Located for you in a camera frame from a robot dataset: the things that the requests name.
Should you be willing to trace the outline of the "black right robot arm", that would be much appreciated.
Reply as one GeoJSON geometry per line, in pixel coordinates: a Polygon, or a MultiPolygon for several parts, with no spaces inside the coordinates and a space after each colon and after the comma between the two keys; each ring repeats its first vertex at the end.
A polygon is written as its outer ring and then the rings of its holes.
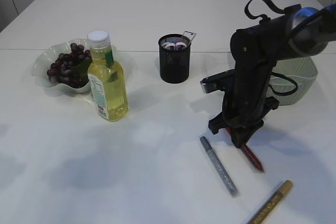
{"type": "Polygon", "coordinates": [[[229,129],[240,148],[260,129],[266,114],[279,107],[279,93],[267,96],[278,61],[311,57],[335,40],[335,5],[321,10],[295,5],[284,15],[237,30],[230,49],[235,67],[201,82],[203,91],[223,91],[221,112],[211,119],[213,134],[229,129]]]}

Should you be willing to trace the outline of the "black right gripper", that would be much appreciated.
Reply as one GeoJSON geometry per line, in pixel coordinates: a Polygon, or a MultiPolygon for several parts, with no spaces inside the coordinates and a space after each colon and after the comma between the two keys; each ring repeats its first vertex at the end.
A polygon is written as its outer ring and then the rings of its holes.
{"type": "Polygon", "coordinates": [[[220,129],[230,128],[231,141],[236,148],[245,145],[263,124],[263,118],[279,107],[274,97],[266,97],[271,76],[270,67],[243,69],[238,67],[234,73],[234,84],[230,91],[224,92],[222,111],[211,119],[208,127],[213,134],[220,129]]]}

